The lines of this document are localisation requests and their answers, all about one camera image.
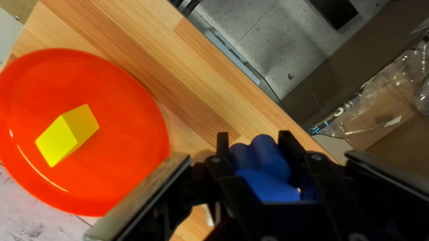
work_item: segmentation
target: yellow cube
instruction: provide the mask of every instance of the yellow cube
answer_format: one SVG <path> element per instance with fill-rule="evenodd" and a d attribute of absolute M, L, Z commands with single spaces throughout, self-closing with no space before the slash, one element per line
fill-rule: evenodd
<path fill-rule="evenodd" d="M 78 150 L 99 129 L 88 105 L 59 115 L 36 139 L 47 164 L 54 168 Z"/>

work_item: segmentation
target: red plate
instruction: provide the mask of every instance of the red plate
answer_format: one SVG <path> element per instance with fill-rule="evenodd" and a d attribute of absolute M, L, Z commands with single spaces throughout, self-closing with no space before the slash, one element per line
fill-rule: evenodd
<path fill-rule="evenodd" d="M 35 139 L 87 103 L 99 130 L 50 168 Z M 0 75 L 0 160 L 32 196 L 64 212 L 103 216 L 169 153 L 154 101 L 117 66 L 86 52 L 43 50 Z"/>

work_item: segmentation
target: wooden table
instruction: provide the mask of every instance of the wooden table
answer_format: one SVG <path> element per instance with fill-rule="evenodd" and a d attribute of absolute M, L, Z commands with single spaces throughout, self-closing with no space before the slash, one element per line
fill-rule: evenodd
<path fill-rule="evenodd" d="M 12 59 L 55 47 L 91 52 L 134 75 L 157 101 L 172 150 L 213 150 L 218 131 L 247 143 L 257 134 L 291 130 L 307 150 L 323 152 L 165 0 L 40 0 Z M 5 197 L 9 205 L 0 206 L 0 226 L 9 225 L 0 228 L 1 239 L 75 240 L 94 222 L 39 204 L 3 169 L 1 177 L 1 202 Z M 197 209 L 174 240 L 201 240 L 208 232 L 202 224 Z"/>

